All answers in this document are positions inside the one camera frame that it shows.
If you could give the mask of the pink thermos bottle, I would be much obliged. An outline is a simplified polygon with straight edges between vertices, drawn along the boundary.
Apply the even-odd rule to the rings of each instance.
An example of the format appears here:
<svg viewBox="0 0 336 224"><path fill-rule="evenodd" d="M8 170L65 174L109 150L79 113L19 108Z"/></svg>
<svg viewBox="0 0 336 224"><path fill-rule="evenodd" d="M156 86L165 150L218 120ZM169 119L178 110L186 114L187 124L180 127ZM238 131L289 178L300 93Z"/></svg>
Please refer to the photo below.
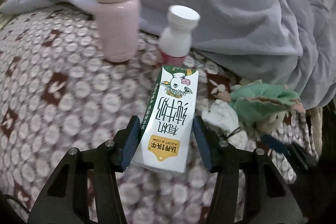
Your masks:
<svg viewBox="0 0 336 224"><path fill-rule="evenodd" d="M96 0L94 18L102 52L111 63L133 58L138 49L140 0Z"/></svg>

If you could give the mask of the patterned maroon white blanket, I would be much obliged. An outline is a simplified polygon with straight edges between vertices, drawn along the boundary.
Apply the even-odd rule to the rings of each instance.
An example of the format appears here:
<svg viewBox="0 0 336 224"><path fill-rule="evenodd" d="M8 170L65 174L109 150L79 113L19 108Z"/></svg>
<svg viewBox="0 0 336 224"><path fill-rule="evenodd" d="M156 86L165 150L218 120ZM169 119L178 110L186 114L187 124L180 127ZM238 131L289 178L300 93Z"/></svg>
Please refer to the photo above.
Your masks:
<svg viewBox="0 0 336 224"><path fill-rule="evenodd" d="M1 27L1 191L27 221L71 147L85 151L142 118L160 70L157 38L141 32L130 61L103 57L96 23L71 6L9 19ZM116 175L129 223L205 223L216 176L195 141L187 170L157 173L130 165Z"/></svg>

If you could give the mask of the white yogurt bottle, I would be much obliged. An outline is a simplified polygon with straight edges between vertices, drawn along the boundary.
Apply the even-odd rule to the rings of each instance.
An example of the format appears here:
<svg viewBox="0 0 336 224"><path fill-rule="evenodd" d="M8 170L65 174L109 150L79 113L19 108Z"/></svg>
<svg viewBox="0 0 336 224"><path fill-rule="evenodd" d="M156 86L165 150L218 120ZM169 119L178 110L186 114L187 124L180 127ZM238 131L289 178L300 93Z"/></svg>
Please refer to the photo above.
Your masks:
<svg viewBox="0 0 336 224"><path fill-rule="evenodd" d="M164 65L180 67L189 54L192 44L192 32L201 16L193 9L172 5L167 12L168 26L162 32L158 48Z"/></svg>

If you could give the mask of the white plush doll green dress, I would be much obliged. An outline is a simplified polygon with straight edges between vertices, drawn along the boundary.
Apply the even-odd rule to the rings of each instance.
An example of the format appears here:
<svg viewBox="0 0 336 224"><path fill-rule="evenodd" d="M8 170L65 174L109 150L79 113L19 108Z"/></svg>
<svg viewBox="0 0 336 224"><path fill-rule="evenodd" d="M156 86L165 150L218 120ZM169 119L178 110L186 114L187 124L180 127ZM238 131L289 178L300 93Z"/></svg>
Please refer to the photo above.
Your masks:
<svg viewBox="0 0 336 224"><path fill-rule="evenodd" d="M219 130L219 137L236 148L251 150L256 147L248 136L254 129L270 135L283 123L286 113L305 113L299 95L286 85L270 85L255 81L236 85L230 92L216 95L208 111L201 114L204 122Z"/></svg>

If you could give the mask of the white milk carton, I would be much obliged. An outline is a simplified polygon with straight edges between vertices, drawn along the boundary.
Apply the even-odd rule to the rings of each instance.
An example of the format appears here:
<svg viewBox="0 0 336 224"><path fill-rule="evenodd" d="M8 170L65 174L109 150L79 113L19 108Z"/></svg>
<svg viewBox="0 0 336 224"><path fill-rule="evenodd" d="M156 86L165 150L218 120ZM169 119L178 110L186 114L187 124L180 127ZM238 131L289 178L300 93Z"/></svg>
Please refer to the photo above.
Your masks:
<svg viewBox="0 0 336 224"><path fill-rule="evenodd" d="M161 67L142 119L132 162L148 169L184 173L189 152L199 72Z"/></svg>

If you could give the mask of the cream fleece blanket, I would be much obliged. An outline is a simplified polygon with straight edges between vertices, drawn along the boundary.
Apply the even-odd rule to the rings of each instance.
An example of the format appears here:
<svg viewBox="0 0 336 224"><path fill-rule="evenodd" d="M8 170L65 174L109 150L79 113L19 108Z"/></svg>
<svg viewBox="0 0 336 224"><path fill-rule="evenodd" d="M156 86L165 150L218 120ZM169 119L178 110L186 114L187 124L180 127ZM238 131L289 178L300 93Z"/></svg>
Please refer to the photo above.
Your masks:
<svg viewBox="0 0 336 224"><path fill-rule="evenodd" d="M313 136L315 150L318 156L322 153L322 108L315 107L308 110L310 118L310 129Z"/></svg>

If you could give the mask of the grey-blue duvet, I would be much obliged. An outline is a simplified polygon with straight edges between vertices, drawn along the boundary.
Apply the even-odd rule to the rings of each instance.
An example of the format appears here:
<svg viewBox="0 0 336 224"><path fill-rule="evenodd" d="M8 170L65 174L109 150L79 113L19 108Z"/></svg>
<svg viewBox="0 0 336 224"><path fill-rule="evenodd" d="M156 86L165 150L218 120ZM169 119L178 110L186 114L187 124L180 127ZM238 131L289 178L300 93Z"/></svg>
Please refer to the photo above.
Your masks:
<svg viewBox="0 0 336 224"><path fill-rule="evenodd" d="M6 0L5 14L58 2L92 13L95 0ZM141 0L140 27L159 35L171 5L197 11L193 47L249 80L286 84L305 108L335 96L335 0Z"/></svg>

